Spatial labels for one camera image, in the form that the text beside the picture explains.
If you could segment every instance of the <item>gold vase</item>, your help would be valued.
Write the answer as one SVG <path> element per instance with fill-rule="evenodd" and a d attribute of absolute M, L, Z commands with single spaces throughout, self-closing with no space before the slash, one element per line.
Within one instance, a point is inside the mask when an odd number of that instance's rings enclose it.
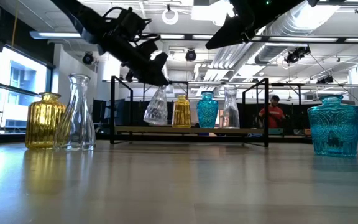
<path fill-rule="evenodd" d="M 173 110 L 172 127 L 174 128 L 190 128 L 190 103 L 186 100 L 186 96 L 178 96 Z"/>
<path fill-rule="evenodd" d="M 29 149 L 53 149 L 53 137 L 66 106 L 58 101 L 60 95 L 40 93 L 41 101 L 29 106 L 25 146 Z"/>

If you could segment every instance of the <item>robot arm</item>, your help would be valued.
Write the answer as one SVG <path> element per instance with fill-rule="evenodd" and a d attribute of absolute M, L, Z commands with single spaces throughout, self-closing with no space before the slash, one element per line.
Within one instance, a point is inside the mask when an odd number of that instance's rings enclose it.
<path fill-rule="evenodd" d="M 168 80 L 162 73 L 162 67 L 167 61 L 168 55 L 160 53 L 154 60 L 150 59 L 152 52 L 157 50 L 154 43 L 160 39 L 159 35 L 142 35 L 150 19 L 142 19 L 132 8 L 123 9 L 114 7 L 104 16 L 77 0 L 52 0 L 73 23 L 75 29 L 82 38 L 90 44 L 97 44 L 99 54 L 109 52 L 127 66 L 130 72 L 127 80 L 132 81 L 136 77 L 139 82 L 156 86 L 168 85 Z M 112 10 L 121 10 L 117 18 L 109 18 L 107 15 Z M 148 39 L 137 45 L 142 39 Z"/>

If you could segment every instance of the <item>turquoise embossed vase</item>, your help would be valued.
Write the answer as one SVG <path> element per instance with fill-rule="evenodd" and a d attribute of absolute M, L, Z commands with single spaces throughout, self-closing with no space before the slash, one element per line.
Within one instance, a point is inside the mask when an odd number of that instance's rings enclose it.
<path fill-rule="evenodd" d="M 202 99 L 197 103 L 198 123 L 201 128 L 213 128 L 218 115 L 218 102 L 213 100 L 212 91 L 203 91 Z"/>
<path fill-rule="evenodd" d="M 322 96 L 322 105 L 308 109 L 316 155 L 356 155 L 358 106 L 342 105 L 341 99 L 342 95 Z"/>

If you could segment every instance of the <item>wooden table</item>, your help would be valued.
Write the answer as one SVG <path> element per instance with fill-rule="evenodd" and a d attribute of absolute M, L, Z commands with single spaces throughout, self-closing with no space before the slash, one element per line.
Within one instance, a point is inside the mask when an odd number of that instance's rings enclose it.
<path fill-rule="evenodd" d="M 3 223 L 358 223 L 358 158 L 308 144 L 1 145 Z"/>

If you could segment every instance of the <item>person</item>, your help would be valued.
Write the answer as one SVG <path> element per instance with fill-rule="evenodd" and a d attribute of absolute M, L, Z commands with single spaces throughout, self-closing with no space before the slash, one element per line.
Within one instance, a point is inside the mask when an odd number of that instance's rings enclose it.
<path fill-rule="evenodd" d="M 270 105 L 268 107 L 268 128 L 280 128 L 283 119 L 285 119 L 284 112 L 278 107 L 280 97 L 274 95 L 270 99 Z M 261 109 L 258 116 L 260 121 L 264 120 L 265 108 Z"/>

